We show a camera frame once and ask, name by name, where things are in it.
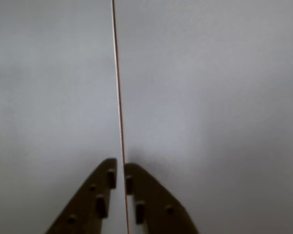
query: thin wire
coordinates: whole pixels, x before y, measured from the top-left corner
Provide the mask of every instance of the thin wire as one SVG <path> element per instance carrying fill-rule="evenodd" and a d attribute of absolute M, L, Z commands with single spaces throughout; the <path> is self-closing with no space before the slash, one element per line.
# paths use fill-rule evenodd
<path fill-rule="evenodd" d="M 123 113 L 122 113 L 122 100 L 121 100 L 121 84 L 120 84 L 119 67 L 118 67 L 118 47 L 117 47 L 117 34 L 116 34 L 115 3 L 114 3 L 114 0 L 112 0 L 112 23 L 113 23 L 113 36 L 114 36 L 114 54 L 115 54 L 115 66 L 116 66 L 119 125 L 120 125 L 120 134 L 121 134 L 122 163 L 123 163 L 123 169 L 124 169 L 124 164 L 125 164 L 124 127 L 123 127 Z M 125 194 L 125 203 L 126 203 L 127 232 L 128 232 L 128 234 L 130 234 L 130 231 L 129 231 L 129 219 L 128 219 L 128 205 L 127 205 L 127 195 L 126 194 Z"/>

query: gray surface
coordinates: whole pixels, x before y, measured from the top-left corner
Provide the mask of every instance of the gray surface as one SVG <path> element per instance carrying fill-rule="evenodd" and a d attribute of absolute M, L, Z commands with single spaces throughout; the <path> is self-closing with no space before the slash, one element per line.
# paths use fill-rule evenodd
<path fill-rule="evenodd" d="M 0 234 L 42 234 L 105 158 L 126 216 L 109 0 L 0 0 Z"/>
<path fill-rule="evenodd" d="M 126 161 L 202 234 L 293 234 L 293 0 L 117 0 L 116 23 Z"/>

